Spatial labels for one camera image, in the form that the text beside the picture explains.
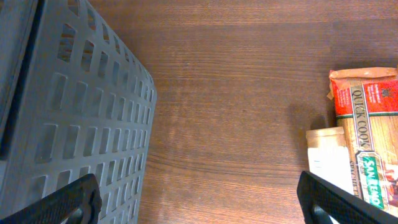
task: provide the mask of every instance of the rectangular basket hole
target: rectangular basket hole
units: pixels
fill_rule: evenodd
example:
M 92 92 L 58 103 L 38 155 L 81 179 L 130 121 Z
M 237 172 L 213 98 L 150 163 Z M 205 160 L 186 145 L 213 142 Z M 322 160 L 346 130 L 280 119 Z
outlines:
M 139 156 L 139 163 L 138 163 L 138 171 L 142 169 L 142 165 L 144 163 L 144 153 Z
M 136 117 L 134 118 L 134 122 L 135 122 L 135 123 L 138 123 L 138 119 L 139 119 L 139 108 L 140 108 L 140 105 L 139 105 L 139 103 L 137 103 L 137 105 L 136 105 Z
M 134 106 L 133 101 L 129 101 L 129 104 L 127 106 L 127 121 L 131 122 L 132 121 L 132 107 Z
M 129 72 L 127 70 L 122 72 L 122 87 L 123 89 L 127 90 L 127 85 L 129 81 Z
M 113 85 L 118 85 L 118 75 L 120 70 L 120 64 L 117 62 L 113 63 L 113 71 L 112 71 L 112 83 Z
M 132 157 L 129 157 L 129 159 L 127 160 L 126 177 L 128 177 L 130 175 L 131 159 L 132 159 Z
M 66 170 L 66 171 L 61 172 L 58 175 L 57 190 L 59 190 L 62 187 L 66 186 L 67 184 L 69 184 L 69 179 L 70 179 L 70 170 Z
M 137 130 L 133 130 L 132 134 L 131 134 L 131 146 L 130 149 L 133 150 L 136 148 L 136 146 L 134 145 L 136 143 L 136 135 L 137 135 Z
M 94 44 L 91 43 L 89 40 L 86 40 L 85 46 L 83 48 L 83 55 L 81 56 L 81 68 L 89 72 L 90 71 L 90 65 L 91 65 L 91 59 L 93 58 L 93 52 L 94 52 Z
M 75 157 L 75 149 L 77 136 L 79 134 L 79 126 L 69 126 L 67 129 L 67 139 L 63 146 L 63 159 L 72 159 Z
M 25 201 L 26 206 L 31 205 L 42 199 L 46 179 L 46 176 L 42 176 L 33 178 L 31 180 Z
M 129 199 L 134 195 L 134 183 L 135 183 L 135 179 L 133 179 L 133 180 L 130 182 L 130 189 L 129 189 L 130 197 L 129 197 Z
M 87 9 L 88 27 L 95 31 L 95 15 L 91 9 Z
M 130 205 L 127 206 L 126 212 L 124 213 L 124 220 L 129 223 Z
M 137 140 L 137 148 L 141 148 L 142 144 L 141 144 L 141 139 L 142 139 L 142 130 L 140 130 L 138 132 L 138 140 Z
M 114 190 L 113 193 L 113 202 L 112 202 L 112 211 L 115 211 L 118 207 L 118 197 L 119 197 L 119 187 Z
M 104 171 L 104 164 L 100 163 L 97 164 L 97 167 L 95 168 L 95 178 L 97 179 L 98 186 L 101 186 L 101 181 L 102 181 L 102 173 Z
M 122 224 L 122 222 L 123 222 L 123 214 L 124 214 L 124 211 L 121 211 L 121 212 L 119 213 L 119 216 L 118 216 L 118 224 Z
M 114 131 L 112 152 L 118 152 L 119 151 L 120 133 L 121 133 L 120 129 L 116 129 Z
M 129 54 L 127 53 L 127 48 L 124 48 L 124 58 L 126 59 L 127 62 L 130 62 Z
M 142 146 L 143 147 L 147 146 L 147 133 L 148 133 L 148 131 L 144 131 L 144 137 L 142 137 Z
M 89 167 L 89 166 L 80 168 L 80 171 L 79 171 L 79 178 L 82 178 L 82 177 L 84 177 L 85 175 L 87 175 L 89 171 L 90 171 L 90 167 Z
M 58 47 L 58 59 L 63 60 L 64 62 L 70 62 L 75 34 L 76 30 L 74 28 L 68 24 L 63 25 L 60 45 Z
M 139 179 L 139 177 L 137 177 L 136 185 L 134 186 L 134 195 L 138 194 L 138 191 L 139 191 L 139 181 L 140 181 L 140 179 Z
M 106 193 L 103 197 L 102 207 L 101 207 L 101 219 L 106 216 L 109 202 L 109 192 Z
M 87 84 L 83 82 L 76 83 L 75 96 L 73 97 L 72 110 L 74 113 L 81 114 L 85 104 Z
M 144 74 L 145 74 L 145 77 L 147 78 L 147 79 L 149 79 L 149 76 L 148 76 L 148 71 L 144 68 Z
M 54 73 L 51 79 L 48 106 L 51 110 L 60 111 L 62 109 L 62 99 L 65 94 L 67 77 L 59 73 Z
M 53 145 L 55 141 L 55 132 L 57 125 L 55 124 L 44 124 L 39 138 L 39 142 L 36 147 L 35 162 L 45 163 L 50 162 L 52 157 Z
M 121 202 L 120 202 L 121 205 L 123 205 L 124 202 L 126 201 L 126 190 L 127 190 L 127 183 L 125 183 L 125 184 L 123 185 L 123 189 L 122 189 L 122 199 L 121 199 Z
M 106 66 L 108 65 L 108 55 L 105 52 L 101 52 L 101 58 L 99 59 L 98 76 L 104 78 L 106 74 Z
M 124 165 L 124 159 L 120 159 L 119 170 L 118 170 L 118 179 L 117 180 L 121 180 L 122 179 L 122 176 L 123 176 L 123 165 Z
M 136 207 L 137 207 L 137 199 L 135 199 L 134 203 L 132 204 L 130 219 L 132 219 L 136 215 Z
M 106 119 L 112 119 L 115 97 L 116 97 L 115 94 L 113 93 L 109 94 L 108 104 L 106 105 Z
M 114 39 L 114 46 L 116 48 L 116 51 L 120 54 L 119 40 L 116 37 L 113 37 L 113 39 Z
M 89 127 L 87 129 L 85 148 L 83 150 L 83 156 L 91 156 L 94 149 L 95 133 L 97 132 L 96 127 Z
M 150 90 L 149 102 L 152 102 L 153 97 L 154 97 L 154 90 Z
M 150 118 L 150 108 L 147 109 L 147 121 L 146 121 L 146 124 L 149 124 L 149 118 Z
M 124 130 L 122 151 L 128 150 L 127 147 L 128 147 L 129 138 L 130 138 L 130 130 L 126 129 Z
M 148 95 L 149 95 L 149 86 L 145 86 L 145 95 L 144 95 L 145 100 L 148 100 Z
M 142 81 L 139 82 L 139 88 L 138 88 L 138 96 L 142 97 L 142 89 L 144 87 L 144 83 Z
M 68 0 L 68 8 L 76 16 L 79 16 L 79 0 Z
M 147 112 L 147 109 L 146 109 L 146 108 L 147 108 L 147 107 L 145 106 L 145 107 L 143 107 L 142 110 L 141 110 L 141 123 L 142 123 L 142 124 L 145 123 L 145 114 L 146 114 L 146 112 Z
M 104 128 L 102 130 L 101 145 L 99 146 L 99 153 L 105 154 L 108 150 L 108 139 L 109 139 L 109 128 Z
M 113 182 L 113 170 L 114 170 L 115 163 L 116 163 L 116 161 L 111 161 L 109 163 L 108 177 L 106 178 L 106 185 L 112 184 L 112 182 Z
M 134 164 L 132 165 L 132 173 L 133 174 L 135 174 L 137 172 L 138 163 L 139 163 L 139 156 L 137 155 L 134 160 Z
M 94 96 L 93 96 L 93 102 L 91 103 L 91 106 L 87 107 L 88 114 L 93 117 L 98 117 L 100 115 L 100 109 L 101 109 L 101 101 L 102 101 L 102 94 L 103 90 L 100 88 L 95 88 L 94 89 Z
M 108 28 L 106 28 L 105 24 L 102 24 L 103 38 L 107 44 L 109 44 L 109 33 Z
M 136 93 L 136 85 L 137 85 L 137 77 L 133 77 L 132 82 L 131 82 L 131 93 L 132 94 Z
M 118 120 L 119 121 L 123 120 L 124 102 L 126 102 L 126 99 L 124 99 L 123 97 L 120 97 L 120 99 L 119 99 L 119 113 L 118 113 Z
M 130 183 L 127 183 L 126 200 L 129 200 L 130 198 L 131 198 L 131 185 Z

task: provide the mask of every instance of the gray plastic basket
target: gray plastic basket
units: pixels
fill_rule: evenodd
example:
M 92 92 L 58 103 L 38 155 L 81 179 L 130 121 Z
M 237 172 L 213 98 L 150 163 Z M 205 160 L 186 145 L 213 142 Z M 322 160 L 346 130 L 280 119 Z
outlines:
M 153 79 L 86 0 L 44 1 L 38 10 L 0 170 L 0 217 L 94 173 L 99 222 L 135 223 L 157 99 Z

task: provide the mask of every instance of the brand logo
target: brand logo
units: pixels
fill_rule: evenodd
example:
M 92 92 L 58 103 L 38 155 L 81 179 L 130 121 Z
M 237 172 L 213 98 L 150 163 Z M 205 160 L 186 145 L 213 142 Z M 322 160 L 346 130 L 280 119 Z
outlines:
M 393 92 L 392 92 L 391 88 L 382 88 L 381 95 L 382 95 L 382 97 L 392 97 Z
M 362 151 L 356 155 L 356 160 L 363 199 L 377 208 L 388 210 L 387 189 L 381 185 L 384 171 L 380 156 L 375 152 Z
M 362 86 L 351 87 L 356 141 L 360 151 L 373 151 L 369 116 Z

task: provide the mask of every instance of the dark brown tabletop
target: dark brown tabletop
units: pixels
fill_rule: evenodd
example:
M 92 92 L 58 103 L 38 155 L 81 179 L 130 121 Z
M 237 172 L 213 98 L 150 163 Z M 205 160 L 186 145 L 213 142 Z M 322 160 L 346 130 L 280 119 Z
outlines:
M 303 223 L 329 71 L 398 62 L 397 1 L 90 2 L 158 92 L 139 223 Z

